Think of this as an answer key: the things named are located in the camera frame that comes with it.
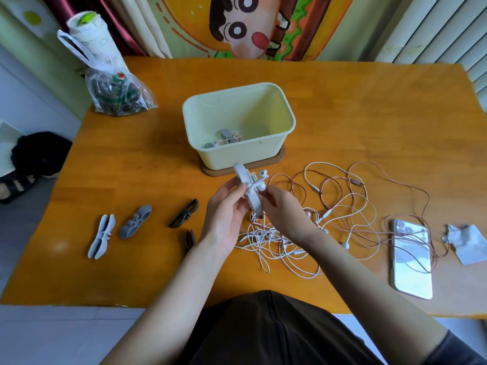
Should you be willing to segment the person's black clothing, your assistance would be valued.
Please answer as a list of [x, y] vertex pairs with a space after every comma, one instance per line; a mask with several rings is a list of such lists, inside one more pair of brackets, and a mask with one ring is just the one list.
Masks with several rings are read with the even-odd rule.
[[383, 365], [332, 313], [273, 290], [204, 308], [176, 365]]

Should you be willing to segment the black bag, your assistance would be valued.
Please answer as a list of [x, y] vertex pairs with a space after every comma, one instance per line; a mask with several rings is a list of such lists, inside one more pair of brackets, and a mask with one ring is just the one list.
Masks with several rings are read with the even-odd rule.
[[0, 176], [0, 204], [19, 198], [41, 177], [60, 173], [72, 145], [50, 131], [20, 136], [7, 156], [13, 170]]

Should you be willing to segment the grey winder with wound earphones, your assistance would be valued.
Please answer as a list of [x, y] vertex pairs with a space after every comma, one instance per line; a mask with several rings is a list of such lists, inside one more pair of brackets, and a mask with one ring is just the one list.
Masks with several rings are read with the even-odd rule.
[[214, 148], [221, 147], [223, 145], [238, 143], [243, 141], [242, 135], [238, 131], [231, 131], [229, 129], [223, 128], [216, 132], [217, 139], [213, 142], [207, 142], [204, 144], [203, 148]]

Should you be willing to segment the pink wired earphones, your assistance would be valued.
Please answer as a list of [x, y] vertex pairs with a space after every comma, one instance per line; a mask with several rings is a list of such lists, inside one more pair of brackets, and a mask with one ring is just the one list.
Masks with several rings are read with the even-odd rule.
[[[380, 176], [385, 181], [406, 187], [411, 190], [425, 194], [426, 202], [420, 214], [390, 214], [382, 218], [384, 226], [381, 231], [374, 228], [378, 221], [378, 212], [374, 204], [370, 201], [369, 191], [362, 178], [352, 172], [357, 165], [373, 165], [378, 169]], [[273, 183], [273, 178], [284, 177]], [[381, 249], [381, 246], [392, 246], [393, 236], [399, 235], [398, 232], [392, 232], [391, 223], [393, 218], [408, 217], [419, 222], [419, 225], [427, 230], [429, 242], [420, 242], [412, 232], [406, 233], [406, 241], [417, 245], [423, 245], [429, 251], [432, 258], [431, 268], [420, 265], [422, 273], [428, 273], [435, 269], [438, 260], [445, 258], [452, 250], [450, 245], [442, 241], [442, 252], [437, 250], [438, 244], [434, 244], [432, 234], [435, 233], [445, 237], [443, 233], [431, 231], [425, 220], [425, 212], [430, 202], [430, 195], [427, 191], [409, 184], [394, 181], [385, 174], [382, 168], [371, 161], [359, 161], [343, 169], [338, 165], [315, 161], [307, 164], [304, 169], [294, 176], [289, 177], [285, 173], [276, 173], [270, 177], [268, 185], [279, 185], [281, 183], [289, 184], [289, 192], [295, 196], [295, 187], [301, 189], [299, 194], [303, 195], [300, 202], [303, 205], [307, 198], [307, 189], [313, 189], [320, 197], [320, 202], [324, 208], [318, 212], [313, 208], [304, 208], [305, 211], [312, 211], [315, 216], [312, 221], [318, 227], [327, 226], [346, 233], [347, 240], [344, 242], [344, 248], [348, 249], [350, 240], [365, 249], [373, 249], [373, 253], [362, 260], [373, 258]]]

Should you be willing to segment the white wired earphones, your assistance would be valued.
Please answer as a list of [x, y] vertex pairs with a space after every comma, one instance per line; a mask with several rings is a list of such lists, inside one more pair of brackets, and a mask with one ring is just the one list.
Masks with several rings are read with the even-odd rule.
[[[251, 173], [259, 179], [264, 179], [263, 183], [265, 185], [262, 184], [259, 186], [259, 191], [265, 190], [266, 187], [271, 184], [271, 181], [278, 177], [282, 177], [282, 179], [276, 182], [276, 185], [282, 183], [289, 185], [289, 190], [292, 194], [294, 194], [295, 188], [300, 189], [304, 196], [301, 204], [304, 204], [306, 201], [306, 189], [303, 185], [295, 182], [295, 176], [290, 177], [284, 173], [269, 175], [265, 169], [259, 171], [259, 173]], [[240, 227], [240, 234], [236, 248], [243, 251], [254, 252], [265, 273], [271, 272], [270, 261], [279, 260], [292, 274], [299, 278], [311, 280], [323, 275], [320, 267], [317, 267], [315, 271], [307, 271], [298, 266], [299, 262], [302, 262], [304, 258], [308, 257], [308, 253], [279, 233], [271, 224], [265, 213], [263, 213], [262, 217], [258, 218], [251, 211], [248, 227]]]

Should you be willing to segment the white rolled paper tube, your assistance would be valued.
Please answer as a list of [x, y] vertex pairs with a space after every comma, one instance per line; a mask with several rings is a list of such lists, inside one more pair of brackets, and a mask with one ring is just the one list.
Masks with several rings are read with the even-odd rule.
[[69, 33], [96, 58], [107, 65], [128, 70], [106, 22], [95, 11], [82, 11], [67, 20]]

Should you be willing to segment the cartoon print curtain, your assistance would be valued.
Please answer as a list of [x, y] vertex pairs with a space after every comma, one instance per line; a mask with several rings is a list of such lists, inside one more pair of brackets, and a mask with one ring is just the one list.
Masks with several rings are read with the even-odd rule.
[[149, 56], [313, 61], [353, 0], [120, 0]]

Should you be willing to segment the maroon curtain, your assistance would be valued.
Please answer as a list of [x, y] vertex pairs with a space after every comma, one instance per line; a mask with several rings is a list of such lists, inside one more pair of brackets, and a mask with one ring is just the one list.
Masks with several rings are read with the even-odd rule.
[[99, 39], [112, 44], [122, 56], [146, 56], [130, 23], [124, 19], [121, 0], [42, 0], [62, 30], [79, 37], [84, 44]]

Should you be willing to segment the clear plastic bag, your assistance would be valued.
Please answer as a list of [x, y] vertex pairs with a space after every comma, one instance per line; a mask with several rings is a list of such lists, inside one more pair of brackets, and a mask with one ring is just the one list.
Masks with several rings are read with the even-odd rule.
[[151, 90], [126, 68], [97, 60], [81, 42], [62, 30], [58, 39], [87, 65], [84, 74], [95, 111], [122, 117], [159, 107]]

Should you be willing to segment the silver smartphone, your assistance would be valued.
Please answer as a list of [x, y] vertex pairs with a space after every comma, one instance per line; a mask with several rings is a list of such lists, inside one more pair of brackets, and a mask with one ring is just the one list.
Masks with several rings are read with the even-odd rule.
[[391, 231], [394, 288], [403, 294], [431, 300], [432, 248], [428, 228], [396, 218], [392, 220]]

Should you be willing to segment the person's right hand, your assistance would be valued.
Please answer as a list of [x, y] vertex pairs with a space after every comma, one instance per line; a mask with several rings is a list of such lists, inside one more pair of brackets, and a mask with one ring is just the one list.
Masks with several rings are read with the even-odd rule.
[[259, 200], [274, 228], [295, 245], [305, 247], [312, 234], [320, 231], [289, 191], [269, 185], [259, 193]]

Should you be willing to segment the white radiator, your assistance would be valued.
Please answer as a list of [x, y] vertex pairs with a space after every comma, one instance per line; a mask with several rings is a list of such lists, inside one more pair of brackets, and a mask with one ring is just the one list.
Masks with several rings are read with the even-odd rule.
[[487, 0], [401, 0], [367, 60], [460, 64], [487, 114]]

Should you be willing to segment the person's left forearm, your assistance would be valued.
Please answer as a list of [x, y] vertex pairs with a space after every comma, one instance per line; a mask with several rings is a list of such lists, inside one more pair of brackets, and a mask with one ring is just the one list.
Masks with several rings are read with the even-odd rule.
[[100, 365], [169, 365], [186, 346], [238, 234], [210, 233], [190, 249], [162, 293]]

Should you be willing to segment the person's right forearm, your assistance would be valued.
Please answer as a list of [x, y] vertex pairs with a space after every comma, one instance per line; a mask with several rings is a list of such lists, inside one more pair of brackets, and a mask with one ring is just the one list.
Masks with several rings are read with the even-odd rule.
[[326, 278], [389, 365], [419, 365], [447, 329], [378, 279], [316, 226], [294, 241], [319, 264]]

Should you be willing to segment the person's left hand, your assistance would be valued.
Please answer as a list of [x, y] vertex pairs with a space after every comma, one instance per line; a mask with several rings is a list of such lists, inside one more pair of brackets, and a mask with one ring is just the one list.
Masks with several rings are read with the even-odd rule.
[[239, 185], [237, 177], [223, 184], [206, 207], [204, 226], [199, 242], [208, 242], [216, 254], [227, 258], [234, 249], [245, 214], [233, 211], [229, 194]]

